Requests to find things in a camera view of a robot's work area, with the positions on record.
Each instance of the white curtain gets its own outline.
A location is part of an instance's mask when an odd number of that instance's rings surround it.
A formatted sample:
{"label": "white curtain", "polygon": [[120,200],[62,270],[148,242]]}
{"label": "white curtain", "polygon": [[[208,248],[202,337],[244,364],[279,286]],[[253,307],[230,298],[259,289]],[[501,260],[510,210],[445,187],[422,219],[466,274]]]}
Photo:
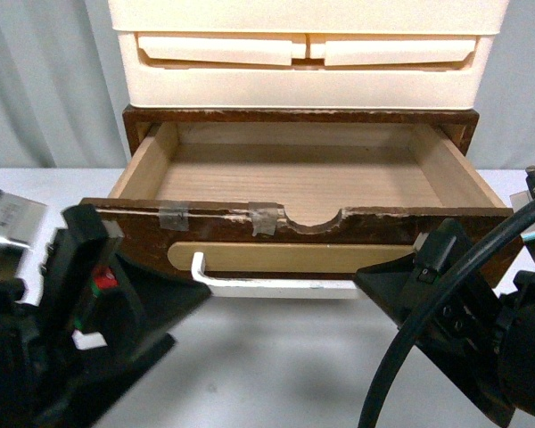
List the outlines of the white curtain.
{"label": "white curtain", "polygon": [[[127,92],[104,3],[0,0],[0,167],[126,164]],[[103,62],[94,27],[114,51]]]}
{"label": "white curtain", "polygon": [[475,103],[477,168],[535,165],[535,0],[510,0]]}
{"label": "white curtain", "polygon": [[[127,103],[106,0],[0,0],[0,167],[123,167]],[[474,166],[535,164],[535,0],[510,1],[475,108]]]}

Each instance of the open drawer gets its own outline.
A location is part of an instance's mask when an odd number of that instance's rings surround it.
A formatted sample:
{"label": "open drawer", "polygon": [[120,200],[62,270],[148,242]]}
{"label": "open drawer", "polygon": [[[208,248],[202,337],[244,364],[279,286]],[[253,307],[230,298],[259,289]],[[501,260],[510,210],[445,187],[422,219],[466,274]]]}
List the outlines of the open drawer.
{"label": "open drawer", "polygon": [[[191,276],[202,252],[211,276],[350,280],[410,253],[444,218],[478,240],[511,214],[427,120],[178,114],[140,127],[146,134],[110,198],[84,201],[119,221],[129,257],[160,271]],[[497,284],[517,250],[495,258],[486,279]]]}

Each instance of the cream plastic drawer unit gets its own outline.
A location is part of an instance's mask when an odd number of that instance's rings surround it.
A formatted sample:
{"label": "cream plastic drawer unit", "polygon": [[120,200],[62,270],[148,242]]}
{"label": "cream plastic drawer unit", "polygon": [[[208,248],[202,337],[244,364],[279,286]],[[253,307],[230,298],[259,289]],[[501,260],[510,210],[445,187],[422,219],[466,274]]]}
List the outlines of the cream plastic drawer unit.
{"label": "cream plastic drawer unit", "polygon": [[137,107],[469,109],[507,0],[110,0]]}

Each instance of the white table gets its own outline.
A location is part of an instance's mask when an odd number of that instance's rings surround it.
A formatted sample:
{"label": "white table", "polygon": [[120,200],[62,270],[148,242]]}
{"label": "white table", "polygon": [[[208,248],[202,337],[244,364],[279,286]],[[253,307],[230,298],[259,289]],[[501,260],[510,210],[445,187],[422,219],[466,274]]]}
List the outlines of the white table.
{"label": "white table", "polygon": [[[104,197],[120,169],[0,169],[0,189],[48,205],[20,275],[28,301],[60,211]],[[481,171],[498,195],[524,190],[523,171]],[[527,251],[519,269],[535,270]],[[396,327],[370,300],[210,299],[172,332],[177,346],[98,427],[355,427],[366,391]],[[379,427],[495,426],[419,351],[402,367]],[[535,428],[517,411],[514,428]]]}

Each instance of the metal bracket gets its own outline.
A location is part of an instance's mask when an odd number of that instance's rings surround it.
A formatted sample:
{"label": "metal bracket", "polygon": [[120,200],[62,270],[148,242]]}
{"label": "metal bracket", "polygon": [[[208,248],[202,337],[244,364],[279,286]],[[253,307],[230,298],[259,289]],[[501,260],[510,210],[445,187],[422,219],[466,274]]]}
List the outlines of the metal bracket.
{"label": "metal bracket", "polygon": [[255,297],[286,299],[364,299],[366,295],[352,281],[317,279],[213,278],[206,276],[203,252],[193,256],[194,281],[204,283],[218,297]]}

